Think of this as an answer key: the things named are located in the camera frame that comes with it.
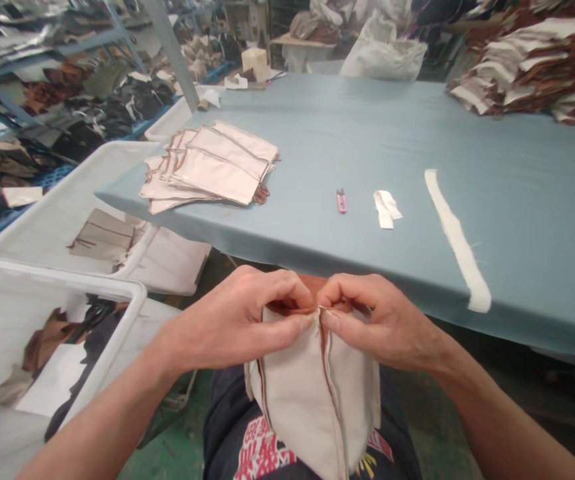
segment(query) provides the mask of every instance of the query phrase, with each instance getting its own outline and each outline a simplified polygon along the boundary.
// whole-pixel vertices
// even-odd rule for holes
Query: stack of brown fabric
[[[493,40],[504,37],[521,28],[531,27],[547,18],[574,18],[575,0],[519,0],[517,6],[509,7],[499,23],[471,29],[465,43],[469,49],[481,53]]]
[[[480,115],[553,109],[575,123],[575,19],[547,19],[491,42],[448,92]]]
[[[83,91],[83,80],[92,73],[90,67],[82,67],[69,62],[58,69],[44,69],[49,82],[28,82],[25,84],[25,104],[23,108],[30,115],[46,112],[46,108],[74,97]]]
[[[296,14],[289,27],[289,34],[298,40],[314,41],[336,45],[340,40],[340,30],[323,17],[314,16],[310,11]]]

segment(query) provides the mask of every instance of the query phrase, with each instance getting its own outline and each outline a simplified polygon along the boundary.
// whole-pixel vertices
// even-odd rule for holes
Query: pink thread snips
[[[347,212],[347,202],[345,201],[345,190],[336,190],[336,200],[338,200],[338,211],[341,213]]]

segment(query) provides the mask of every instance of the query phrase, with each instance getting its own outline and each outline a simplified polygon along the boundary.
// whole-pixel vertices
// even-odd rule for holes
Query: forearm
[[[19,478],[115,478],[137,446],[171,375],[156,345],[137,359],[30,461]]]
[[[574,479],[575,457],[527,415],[451,337],[430,374],[454,401],[483,476]]]

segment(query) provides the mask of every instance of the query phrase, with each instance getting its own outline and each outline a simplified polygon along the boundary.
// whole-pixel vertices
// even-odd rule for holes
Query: cut fabric pieces
[[[278,147],[236,127],[216,121],[211,127],[183,129],[166,146],[167,155],[145,159],[147,178],[140,196],[149,213],[198,200],[263,204],[263,184],[278,160]]]
[[[325,279],[300,277],[314,293]],[[333,309],[367,322],[367,310],[349,302]],[[312,319],[291,347],[245,365],[245,386],[267,425],[286,447],[323,479],[347,479],[355,471],[372,428],[380,427],[378,363],[328,331],[328,309],[291,309],[271,303],[263,322],[287,315]]]
[[[442,196],[438,187],[436,169],[425,170],[425,183],[438,212],[442,230],[456,255],[460,272],[469,288],[470,298],[467,308],[475,312],[487,313],[492,306],[492,294],[478,269],[474,252],[465,239],[460,220],[452,213],[449,204]]]
[[[80,323],[68,322],[66,312],[61,312],[60,308],[54,309],[43,329],[36,330],[27,342],[23,370],[31,374],[41,370],[56,348],[65,343],[80,326]]]
[[[127,258],[136,243],[136,236],[137,228],[134,225],[94,209],[68,249],[72,255],[118,265]]]
[[[575,18],[549,18],[489,43],[447,91],[479,115],[551,110],[575,125]]]
[[[378,223],[382,229],[393,229],[394,220],[402,218],[402,213],[398,211],[396,201],[387,190],[376,190],[374,192],[374,203],[378,210]]]

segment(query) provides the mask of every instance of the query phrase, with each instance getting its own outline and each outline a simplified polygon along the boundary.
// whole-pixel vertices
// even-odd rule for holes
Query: bin of fabric scraps
[[[156,148],[155,143],[126,141],[98,148],[0,233],[0,258],[136,280],[153,292],[193,295],[211,247],[126,217],[94,195]],[[103,229],[115,234],[96,236]],[[90,242],[99,240],[104,247],[91,248]]]
[[[0,260],[0,479],[14,478],[178,313],[138,282]]]

